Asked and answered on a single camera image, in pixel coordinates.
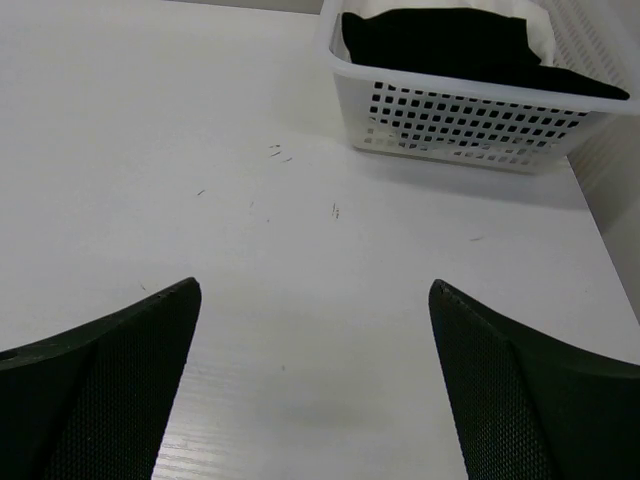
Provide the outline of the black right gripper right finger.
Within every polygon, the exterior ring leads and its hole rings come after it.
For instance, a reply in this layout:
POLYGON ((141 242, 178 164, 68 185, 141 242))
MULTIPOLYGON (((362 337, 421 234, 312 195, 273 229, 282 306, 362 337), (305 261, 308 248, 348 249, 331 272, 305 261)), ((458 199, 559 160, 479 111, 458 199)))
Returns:
POLYGON ((470 479, 636 479, 639 368, 436 280, 429 314, 470 479))

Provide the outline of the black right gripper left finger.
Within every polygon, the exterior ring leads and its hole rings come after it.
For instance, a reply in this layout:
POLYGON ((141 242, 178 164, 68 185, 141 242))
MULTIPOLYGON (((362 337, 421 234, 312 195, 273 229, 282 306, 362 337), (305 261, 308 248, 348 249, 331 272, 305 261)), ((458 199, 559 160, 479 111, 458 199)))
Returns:
POLYGON ((3 351, 2 478, 151 478, 201 301, 187 278, 3 351))

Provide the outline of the black skirt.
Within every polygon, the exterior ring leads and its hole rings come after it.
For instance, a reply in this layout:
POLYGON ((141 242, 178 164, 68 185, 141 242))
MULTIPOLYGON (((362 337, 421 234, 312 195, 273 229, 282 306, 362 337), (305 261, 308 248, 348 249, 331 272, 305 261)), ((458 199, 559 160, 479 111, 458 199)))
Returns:
POLYGON ((625 90, 571 70, 544 66, 529 46, 526 21, 474 8, 392 9, 341 17, 358 65, 535 90, 627 100, 625 90))

